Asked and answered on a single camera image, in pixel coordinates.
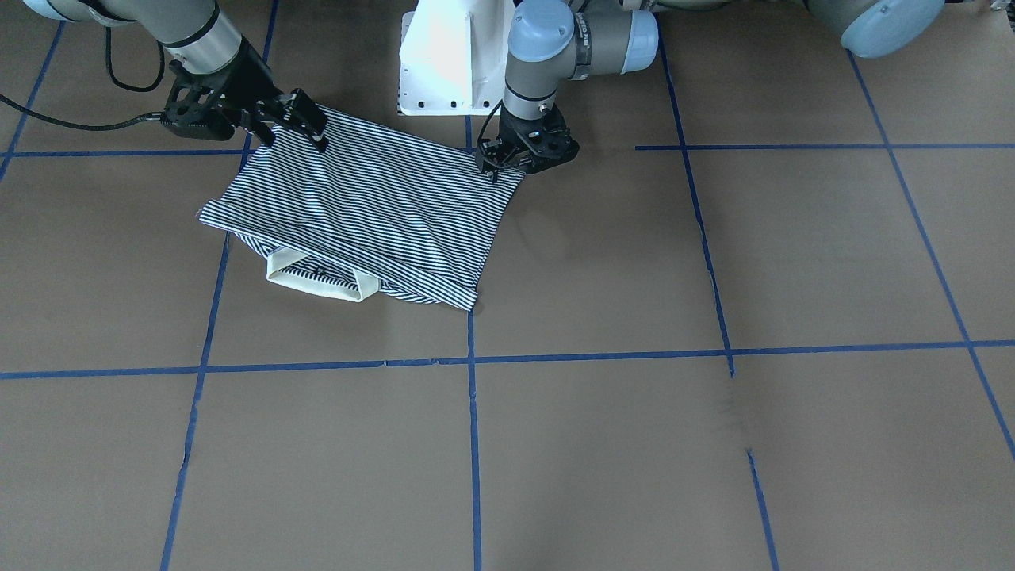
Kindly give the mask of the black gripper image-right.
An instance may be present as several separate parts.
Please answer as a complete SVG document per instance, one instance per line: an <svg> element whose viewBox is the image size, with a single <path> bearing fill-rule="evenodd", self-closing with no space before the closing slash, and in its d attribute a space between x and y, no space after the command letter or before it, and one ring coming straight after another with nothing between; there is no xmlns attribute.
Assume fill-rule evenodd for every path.
<svg viewBox="0 0 1015 571"><path fill-rule="evenodd" d="M496 112L500 113L498 134L484 138L485 129ZM476 163L480 174L496 183L500 172L516 169L536 174L565 165L579 155L580 145L558 105L552 105L535 120L519 118L507 112L503 102L492 109L480 128L476 144Z"/></svg>

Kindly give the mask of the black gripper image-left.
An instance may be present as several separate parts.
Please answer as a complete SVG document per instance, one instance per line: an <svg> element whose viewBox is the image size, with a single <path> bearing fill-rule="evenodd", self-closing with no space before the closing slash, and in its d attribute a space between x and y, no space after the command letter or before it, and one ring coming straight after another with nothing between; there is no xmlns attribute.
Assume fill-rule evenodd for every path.
<svg viewBox="0 0 1015 571"><path fill-rule="evenodd" d="M196 75L177 60L168 69L175 79L162 115L162 126L190 140L230 140L236 129L254 135L263 146L276 140L270 122L277 119L282 95L270 69L243 37L232 61L210 75ZM301 88L287 102L287 121L292 130L304 134L319 153L327 150L327 116Z"/></svg>

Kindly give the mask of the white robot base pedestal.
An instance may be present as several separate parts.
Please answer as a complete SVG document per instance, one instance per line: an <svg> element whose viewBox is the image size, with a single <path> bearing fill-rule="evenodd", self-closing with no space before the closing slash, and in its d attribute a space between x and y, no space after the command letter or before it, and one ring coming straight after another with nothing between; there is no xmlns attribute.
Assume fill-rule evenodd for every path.
<svg viewBox="0 0 1015 571"><path fill-rule="evenodd" d="M419 1L401 22L398 109L485 116L503 101L518 1Z"/></svg>

